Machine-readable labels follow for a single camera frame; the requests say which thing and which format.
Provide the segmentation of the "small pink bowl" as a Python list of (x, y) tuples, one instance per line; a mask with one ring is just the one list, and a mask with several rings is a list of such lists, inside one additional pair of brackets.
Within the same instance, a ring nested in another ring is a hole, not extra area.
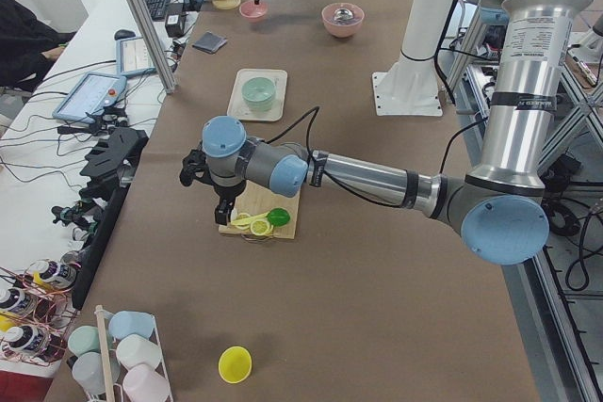
[(256, 3), (254, 0), (243, 2), (239, 6), (240, 15), (250, 23), (258, 23), (265, 19), (268, 14), (268, 4), (265, 2)]

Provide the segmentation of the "large pink bowl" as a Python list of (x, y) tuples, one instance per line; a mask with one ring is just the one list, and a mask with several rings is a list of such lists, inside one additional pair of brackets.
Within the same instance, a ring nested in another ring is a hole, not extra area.
[(351, 3), (332, 3), (321, 11), (327, 32), (336, 38), (349, 38), (359, 31), (365, 19), (364, 11)]

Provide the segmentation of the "bamboo cutting board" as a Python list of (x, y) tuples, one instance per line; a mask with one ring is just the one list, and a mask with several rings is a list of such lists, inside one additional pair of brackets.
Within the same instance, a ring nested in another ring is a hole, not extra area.
[(236, 199), (235, 208), (222, 234), (238, 234), (250, 239), (295, 237), (300, 194), (293, 198), (277, 195), (260, 185), (248, 182)]

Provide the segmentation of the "grey folded cloth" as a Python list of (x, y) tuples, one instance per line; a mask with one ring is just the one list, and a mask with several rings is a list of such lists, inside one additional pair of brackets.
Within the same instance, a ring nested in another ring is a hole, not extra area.
[(225, 37), (207, 31), (192, 44), (192, 47), (208, 54), (216, 54), (227, 42)]

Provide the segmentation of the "black power adapter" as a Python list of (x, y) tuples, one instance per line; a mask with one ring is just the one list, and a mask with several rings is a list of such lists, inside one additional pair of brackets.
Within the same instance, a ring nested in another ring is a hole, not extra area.
[(185, 35), (186, 16), (184, 3), (178, 2), (167, 5), (164, 27), (170, 38), (181, 38)]

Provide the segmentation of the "metal ice scoop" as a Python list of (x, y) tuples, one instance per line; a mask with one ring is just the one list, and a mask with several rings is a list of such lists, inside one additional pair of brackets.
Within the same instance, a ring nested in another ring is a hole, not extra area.
[(355, 21), (355, 15), (349, 8), (337, 8), (334, 11), (333, 21), (336, 24), (353, 24)]

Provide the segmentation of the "stacked green bowls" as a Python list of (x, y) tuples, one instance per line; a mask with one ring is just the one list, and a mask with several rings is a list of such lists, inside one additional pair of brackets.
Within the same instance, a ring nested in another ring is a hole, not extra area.
[(241, 95), (251, 111), (268, 111), (276, 96), (276, 86), (267, 77), (254, 77), (243, 84)]

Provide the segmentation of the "computer mouse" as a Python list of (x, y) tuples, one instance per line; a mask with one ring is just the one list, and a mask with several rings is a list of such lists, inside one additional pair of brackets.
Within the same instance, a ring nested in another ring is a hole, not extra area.
[(127, 29), (119, 29), (114, 34), (114, 40), (125, 40), (129, 38), (134, 38), (136, 33), (132, 30)]

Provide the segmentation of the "blue plastic cup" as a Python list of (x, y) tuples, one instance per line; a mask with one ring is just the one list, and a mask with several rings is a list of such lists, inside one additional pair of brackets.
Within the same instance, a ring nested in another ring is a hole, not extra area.
[(131, 334), (149, 339), (154, 330), (155, 321), (151, 314), (134, 311), (120, 311), (112, 315), (108, 324), (109, 334), (123, 340)]

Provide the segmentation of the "blue teach pendant tablet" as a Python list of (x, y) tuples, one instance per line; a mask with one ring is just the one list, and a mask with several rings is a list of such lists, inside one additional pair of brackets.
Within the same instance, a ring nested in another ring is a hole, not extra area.
[(53, 111), (57, 120), (93, 123), (122, 97), (127, 79), (118, 74), (87, 72)]

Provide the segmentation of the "paint bottle yellow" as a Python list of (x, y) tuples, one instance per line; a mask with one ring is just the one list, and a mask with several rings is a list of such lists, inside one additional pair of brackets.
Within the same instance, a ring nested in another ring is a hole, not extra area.
[(56, 291), (72, 288), (78, 273), (75, 267), (53, 260), (38, 260), (29, 269), (34, 282)]

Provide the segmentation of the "green plastic cup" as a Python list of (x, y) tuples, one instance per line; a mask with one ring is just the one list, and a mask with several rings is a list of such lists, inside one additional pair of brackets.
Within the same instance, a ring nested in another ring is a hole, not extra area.
[(88, 352), (101, 352), (99, 330), (95, 326), (80, 326), (73, 330), (67, 340), (68, 349), (77, 357)]

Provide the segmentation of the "grey plastic cup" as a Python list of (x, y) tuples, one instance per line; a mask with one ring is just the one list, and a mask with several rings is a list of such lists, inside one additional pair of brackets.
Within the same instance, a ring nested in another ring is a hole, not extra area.
[(99, 352), (87, 352), (75, 361), (72, 368), (73, 379), (89, 394), (106, 392), (102, 355)]

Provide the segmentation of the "paint bottle middle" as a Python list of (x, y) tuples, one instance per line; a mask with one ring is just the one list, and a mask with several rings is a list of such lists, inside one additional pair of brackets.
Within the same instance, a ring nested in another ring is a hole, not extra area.
[(25, 318), (34, 313), (39, 298), (24, 289), (11, 287), (1, 290), (1, 312), (17, 318)]

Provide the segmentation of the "aluminium frame post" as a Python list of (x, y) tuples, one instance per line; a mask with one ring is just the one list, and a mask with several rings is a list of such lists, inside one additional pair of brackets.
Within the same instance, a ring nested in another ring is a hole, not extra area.
[(167, 94), (172, 94), (176, 88), (176, 81), (146, 4), (144, 0), (126, 0), (126, 2), (145, 41), (162, 86)]

